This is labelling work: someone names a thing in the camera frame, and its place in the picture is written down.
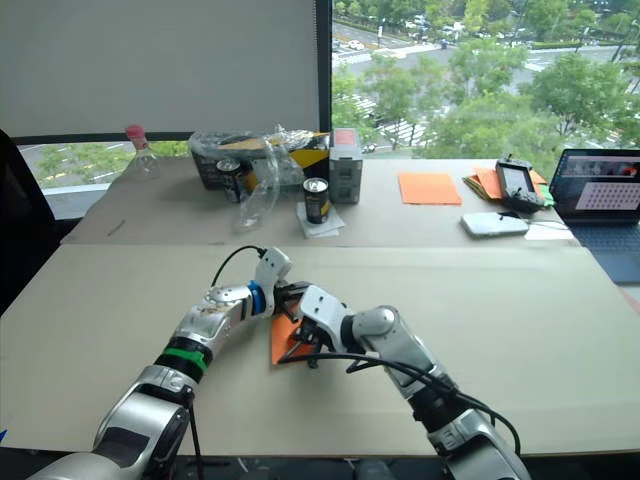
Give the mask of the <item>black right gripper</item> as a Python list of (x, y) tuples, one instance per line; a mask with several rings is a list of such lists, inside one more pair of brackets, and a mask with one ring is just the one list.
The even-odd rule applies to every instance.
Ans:
[(317, 322), (308, 319), (304, 319), (301, 324), (291, 332), (288, 343), (291, 348), (278, 359), (278, 364), (283, 364), (286, 360), (311, 353), (335, 351), (333, 341), (329, 334), (323, 330)]

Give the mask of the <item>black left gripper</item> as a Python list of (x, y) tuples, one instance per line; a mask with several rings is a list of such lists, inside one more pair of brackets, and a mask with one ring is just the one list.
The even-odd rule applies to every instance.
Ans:
[(291, 298), (292, 296), (302, 296), (310, 286), (311, 283), (307, 281), (276, 286), (274, 288), (274, 314), (283, 314), (291, 323), (298, 323), (300, 321), (299, 301), (297, 299), (291, 300)]

